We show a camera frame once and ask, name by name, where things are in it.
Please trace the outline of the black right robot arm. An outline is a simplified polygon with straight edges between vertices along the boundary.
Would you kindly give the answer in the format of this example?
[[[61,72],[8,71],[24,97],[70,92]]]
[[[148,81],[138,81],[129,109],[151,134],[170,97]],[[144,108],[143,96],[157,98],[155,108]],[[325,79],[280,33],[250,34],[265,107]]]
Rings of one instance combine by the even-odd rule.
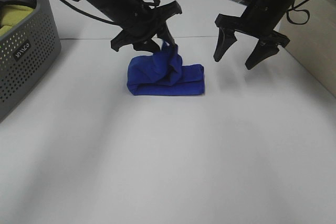
[[[230,0],[242,4],[246,8],[241,16],[219,14],[215,24],[219,29],[214,60],[219,62],[225,52],[242,33],[257,38],[258,42],[245,62],[247,69],[252,69],[263,60],[276,55],[279,47],[286,47],[290,40],[287,36],[275,31],[284,14],[289,11],[295,0]]]

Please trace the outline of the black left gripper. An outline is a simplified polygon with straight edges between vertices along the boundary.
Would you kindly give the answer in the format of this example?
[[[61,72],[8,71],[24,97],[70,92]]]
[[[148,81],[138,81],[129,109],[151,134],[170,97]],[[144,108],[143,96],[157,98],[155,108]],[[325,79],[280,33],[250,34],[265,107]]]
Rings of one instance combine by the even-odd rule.
[[[177,1],[160,5],[160,0],[114,0],[120,11],[119,25],[122,31],[111,40],[111,48],[118,51],[121,47],[132,45],[135,51],[158,52],[160,46],[153,40],[157,35],[170,46],[175,41],[166,21],[181,14]]]

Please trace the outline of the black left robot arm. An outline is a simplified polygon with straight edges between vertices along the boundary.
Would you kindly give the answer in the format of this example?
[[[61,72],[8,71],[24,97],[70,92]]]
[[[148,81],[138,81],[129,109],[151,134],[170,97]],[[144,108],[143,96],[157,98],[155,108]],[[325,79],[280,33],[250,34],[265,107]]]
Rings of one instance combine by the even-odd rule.
[[[182,9],[177,1],[161,5],[160,0],[86,0],[103,13],[107,24],[119,26],[121,32],[111,40],[114,51],[132,45],[136,51],[157,52],[160,46],[153,41],[157,36],[169,45],[175,41],[166,21]]]

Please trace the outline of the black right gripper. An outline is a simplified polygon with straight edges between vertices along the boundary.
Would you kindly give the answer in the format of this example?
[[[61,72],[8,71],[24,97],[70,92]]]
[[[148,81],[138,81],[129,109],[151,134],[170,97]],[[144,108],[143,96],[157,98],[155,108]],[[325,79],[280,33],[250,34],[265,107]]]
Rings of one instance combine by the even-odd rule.
[[[276,4],[273,0],[253,0],[239,17],[219,14],[215,20],[219,33],[214,60],[219,62],[237,41],[235,32],[260,39],[245,62],[248,70],[276,55],[279,52],[277,45],[285,47],[289,44],[287,36],[274,31],[285,10],[282,3]]]

